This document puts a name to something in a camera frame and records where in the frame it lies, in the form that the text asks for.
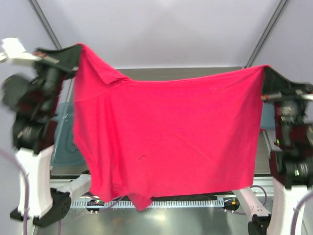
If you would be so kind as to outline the pink t shirt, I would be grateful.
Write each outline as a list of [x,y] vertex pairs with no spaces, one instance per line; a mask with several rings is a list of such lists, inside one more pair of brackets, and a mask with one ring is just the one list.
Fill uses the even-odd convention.
[[252,185],[266,66],[173,81],[132,80],[82,46],[74,142],[103,201]]

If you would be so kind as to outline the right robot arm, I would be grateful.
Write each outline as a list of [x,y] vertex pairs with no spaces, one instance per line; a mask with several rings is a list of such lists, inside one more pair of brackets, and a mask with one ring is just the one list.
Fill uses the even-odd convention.
[[313,197],[313,125],[304,121],[313,86],[292,82],[266,66],[261,99],[274,105],[274,144],[279,148],[269,158],[272,211],[250,187],[234,193],[249,218],[250,235],[299,235],[305,204]]

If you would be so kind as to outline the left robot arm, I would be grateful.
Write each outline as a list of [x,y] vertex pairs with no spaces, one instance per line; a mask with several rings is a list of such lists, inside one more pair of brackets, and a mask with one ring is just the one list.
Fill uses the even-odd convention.
[[59,95],[63,82],[79,69],[82,46],[38,48],[29,53],[19,39],[6,38],[1,47],[2,62],[30,66],[37,73],[33,80],[14,74],[2,86],[3,104],[16,114],[12,128],[16,153],[12,160],[20,171],[20,201],[10,217],[24,223],[31,219],[35,226],[45,228],[62,220],[72,201],[88,191],[100,195],[104,189],[104,183],[91,179],[87,171],[65,186],[50,186]]

